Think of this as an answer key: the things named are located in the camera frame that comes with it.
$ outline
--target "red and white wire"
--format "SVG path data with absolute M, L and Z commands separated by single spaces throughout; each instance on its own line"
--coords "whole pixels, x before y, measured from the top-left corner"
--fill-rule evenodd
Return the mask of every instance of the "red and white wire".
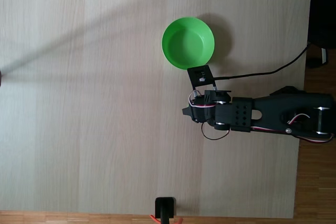
M 189 95 L 189 98 L 188 98 L 188 101 L 189 101 L 189 104 L 190 104 L 191 107 L 196 107 L 196 108 L 211 108 L 211 107 L 216 106 L 215 104 L 214 105 L 194 105 L 191 102 L 191 95 L 194 93 L 194 91 L 198 92 L 201 95 L 201 93 L 197 89 L 191 91 L 191 93 Z
M 319 144 L 319 143 L 329 142 L 330 140 L 332 140 L 334 138 L 334 135 L 331 134 L 331 137 L 329 139 L 327 139 L 327 140 L 315 140 L 315 139 L 305 138 L 305 137 L 302 137 L 302 136 L 297 136 L 297 138 L 306 140 L 306 141 L 311 142 L 311 143 Z
M 252 126 L 251 128 L 253 130 L 260 130 L 260 131 L 276 131 L 276 130 L 271 130 L 271 129 L 267 129 L 267 128 L 263 128 L 263 127 L 256 127 L 256 126 Z
M 301 116 L 301 115 L 304 115 L 304 116 L 306 116 L 306 117 L 308 117 L 308 118 L 310 118 L 310 116 L 309 115 L 307 115 L 307 114 L 303 114 L 303 113 L 300 113 L 300 114 L 297 114 L 296 116 L 294 116 L 293 117 L 293 119 L 292 120 L 290 120 L 290 121 L 288 121 L 287 123 L 288 124 L 292 124 L 293 122 L 295 122 L 295 120 L 299 117 L 299 116 Z

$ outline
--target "black stand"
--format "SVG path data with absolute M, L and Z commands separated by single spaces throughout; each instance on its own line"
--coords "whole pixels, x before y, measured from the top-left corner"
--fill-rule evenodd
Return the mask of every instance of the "black stand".
M 175 200 L 173 197 L 160 197 L 155 200 L 155 217 L 161 219 L 161 224 L 169 224 L 169 218 L 174 218 Z

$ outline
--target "green bowl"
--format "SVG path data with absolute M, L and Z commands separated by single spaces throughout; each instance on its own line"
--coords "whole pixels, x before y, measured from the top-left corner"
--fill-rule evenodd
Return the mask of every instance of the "green bowl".
M 166 59 L 180 69 L 205 65 L 215 49 L 211 29 L 198 18 L 185 17 L 171 23 L 162 37 Z

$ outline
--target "orange object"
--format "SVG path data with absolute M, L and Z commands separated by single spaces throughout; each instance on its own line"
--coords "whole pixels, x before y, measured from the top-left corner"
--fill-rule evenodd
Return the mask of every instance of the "orange object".
M 154 220 L 157 224 L 161 224 L 161 222 L 156 219 L 153 215 L 149 215 L 149 217 L 151 217 L 152 220 Z M 174 224 L 182 224 L 183 218 L 180 218 L 178 222 L 174 223 Z

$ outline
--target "robotic arm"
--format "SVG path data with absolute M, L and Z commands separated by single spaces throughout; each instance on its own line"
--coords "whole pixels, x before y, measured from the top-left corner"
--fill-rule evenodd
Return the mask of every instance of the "robotic arm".
M 329 94 L 306 93 L 294 87 L 285 87 L 268 97 L 257 99 L 234 97 L 230 91 L 219 91 L 209 66 L 188 69 L 193 86 L 194 100 L 189 96 L 189 106 L 182 110 L 196 123 L 207 122 L 221 131 L 259 131 L 287 134 L 313 142 L 324 143 L 336 134 L 333 119 L 336 106 Z M 204 95 L 196 87 L 212 84 L 214 90 Z M 252 110 L 258 110 L 262 117 L 252 119 Z

